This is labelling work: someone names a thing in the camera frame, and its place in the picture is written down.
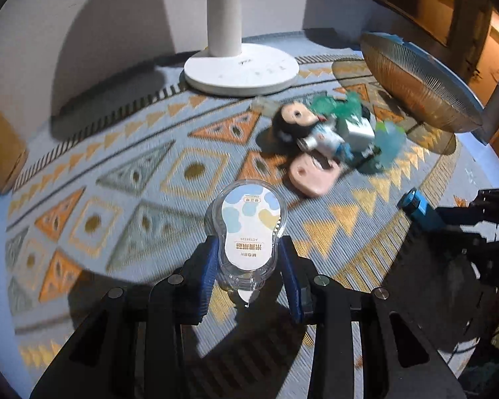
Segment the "blue rectangular box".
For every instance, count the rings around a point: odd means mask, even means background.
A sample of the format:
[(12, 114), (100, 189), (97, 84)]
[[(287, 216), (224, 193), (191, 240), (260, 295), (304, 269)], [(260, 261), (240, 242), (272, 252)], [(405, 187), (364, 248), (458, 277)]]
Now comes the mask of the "blue rectangular box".
[(445, 227), (440, 215), (417, 188), (406, 192), (399, 199), (397, 208), (423, 231), (438, 231)]

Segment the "green plastic pieces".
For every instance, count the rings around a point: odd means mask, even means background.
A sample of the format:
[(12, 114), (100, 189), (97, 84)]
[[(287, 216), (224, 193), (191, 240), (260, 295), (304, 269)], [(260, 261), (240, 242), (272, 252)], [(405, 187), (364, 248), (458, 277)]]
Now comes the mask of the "green plastic pieces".
[(406, 145), (405, 130), (391, 120), (378, 121), (356, 93), (319, 95), (309, 108), (342, 139), (335, 156), (361, 172), (389, 170)]

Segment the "white desk lamp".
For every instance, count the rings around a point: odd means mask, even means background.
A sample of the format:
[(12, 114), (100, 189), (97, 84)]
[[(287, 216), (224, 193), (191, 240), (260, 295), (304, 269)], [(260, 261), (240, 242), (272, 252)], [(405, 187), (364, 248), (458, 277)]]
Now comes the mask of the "white desk lamp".
[(209, 95), (251, 97), (283, 91), (299, 65), (277, 48), (242, 41), (242, 0), (207, 0), (207, 47), (184, 65), (185, 82)]

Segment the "black plush toy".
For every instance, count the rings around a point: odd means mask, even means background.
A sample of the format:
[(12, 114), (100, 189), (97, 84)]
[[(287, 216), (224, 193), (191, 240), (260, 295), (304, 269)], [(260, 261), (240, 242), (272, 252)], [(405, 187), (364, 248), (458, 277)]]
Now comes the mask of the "black plush toy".
[(318, 115), (305, 104), (292, 102), (284, 104), (272, 119), (274, 136), (285, 145), (296, 145), (299, 139), (309, 136), (320, 123)]

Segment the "white charger plug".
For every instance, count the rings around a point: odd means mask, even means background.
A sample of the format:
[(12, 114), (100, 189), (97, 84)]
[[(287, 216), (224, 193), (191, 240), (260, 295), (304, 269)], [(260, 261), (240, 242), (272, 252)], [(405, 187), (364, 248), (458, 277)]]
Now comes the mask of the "white charger plug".
[(341, 120), (338, 132), (353, 151), (367, 150), (375, 140), (375, 132), (370, 122), (363, 117), (361, 119), (354, 119), (353, 121)]

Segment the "clear cased white blue item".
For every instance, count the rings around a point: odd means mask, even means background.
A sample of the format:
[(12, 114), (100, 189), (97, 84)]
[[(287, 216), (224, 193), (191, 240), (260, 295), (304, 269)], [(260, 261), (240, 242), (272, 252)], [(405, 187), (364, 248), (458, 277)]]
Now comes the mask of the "clear cased white blue item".
[(220, 282), (245, 305), (258, 298), (276, 269), (277, 243), (287, 218), (285, 199), (263, 180), (237, 180), (212, 202)]

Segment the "brown cylindrical pencil holder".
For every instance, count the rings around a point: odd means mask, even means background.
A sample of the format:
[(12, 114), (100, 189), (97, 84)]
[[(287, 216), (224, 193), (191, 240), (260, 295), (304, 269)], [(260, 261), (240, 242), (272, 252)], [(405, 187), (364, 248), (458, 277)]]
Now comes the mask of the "brown cylindrical pencil holder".
[(0, 194), (13, 187), (28, 158), (28, 147), (0, 110)]

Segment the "small white figurine toy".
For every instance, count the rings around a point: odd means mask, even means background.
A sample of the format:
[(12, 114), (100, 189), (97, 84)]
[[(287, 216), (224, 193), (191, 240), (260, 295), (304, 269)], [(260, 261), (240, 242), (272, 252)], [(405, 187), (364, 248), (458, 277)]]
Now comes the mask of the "small white figurine toy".
[(332, 126), (317, 124), (311, 133), (296, 141), (298, 147), (305, 151), (316, 150), (328, 160), (352, 160), (351, 146), (334, 130)]

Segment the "wooden door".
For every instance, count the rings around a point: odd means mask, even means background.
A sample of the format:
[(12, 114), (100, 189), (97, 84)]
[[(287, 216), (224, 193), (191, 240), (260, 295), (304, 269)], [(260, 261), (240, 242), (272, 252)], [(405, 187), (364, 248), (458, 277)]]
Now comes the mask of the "wooden door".
[(374, 0), (432, 39), (436, 50), (412, 42), (445, 64), (482, 103), (474, 134), (499, 157), (499, 4), (493, 0)]

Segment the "pink flat plastic case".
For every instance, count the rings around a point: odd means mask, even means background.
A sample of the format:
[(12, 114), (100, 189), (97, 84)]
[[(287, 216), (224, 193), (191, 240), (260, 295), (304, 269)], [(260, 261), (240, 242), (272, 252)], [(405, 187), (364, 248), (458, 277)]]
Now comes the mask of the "pink flat plastic case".
[(340, 163), (328, 160), (320, 153), (302, 153), (289, 166), (292, 185), (306, 197), (325, 196), (342, 175)]

